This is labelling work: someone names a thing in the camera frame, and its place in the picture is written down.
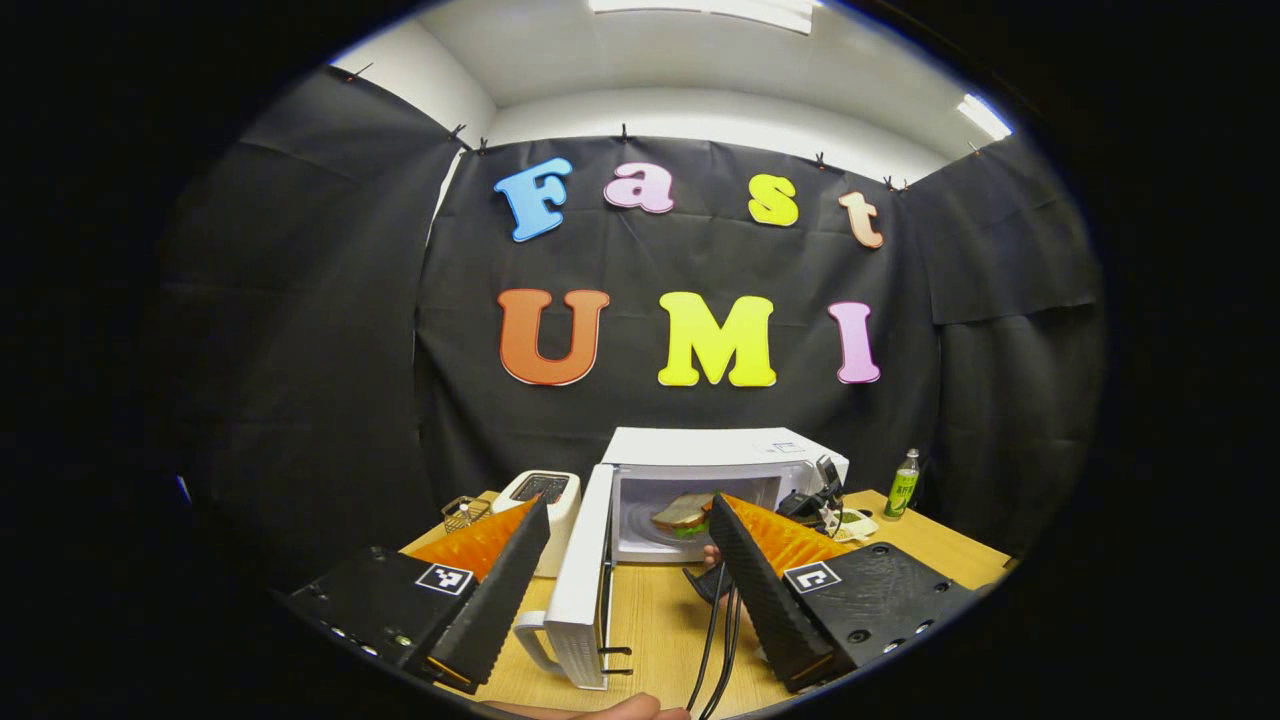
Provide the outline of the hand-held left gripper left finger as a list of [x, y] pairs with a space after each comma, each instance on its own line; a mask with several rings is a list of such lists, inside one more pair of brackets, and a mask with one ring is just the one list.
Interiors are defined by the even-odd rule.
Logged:
[[538, 495], [412, 553], [371, 546], [285, 606], [385, 667], [472, 694], [492, 675], [549, 538]]

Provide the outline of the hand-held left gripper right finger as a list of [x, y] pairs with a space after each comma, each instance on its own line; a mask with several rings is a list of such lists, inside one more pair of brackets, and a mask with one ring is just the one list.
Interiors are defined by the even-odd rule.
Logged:
[[887, 542], [851, 548], [728, 495], [708, 510], [765, 660], [790, 692], [877, 665], [978, 598]]

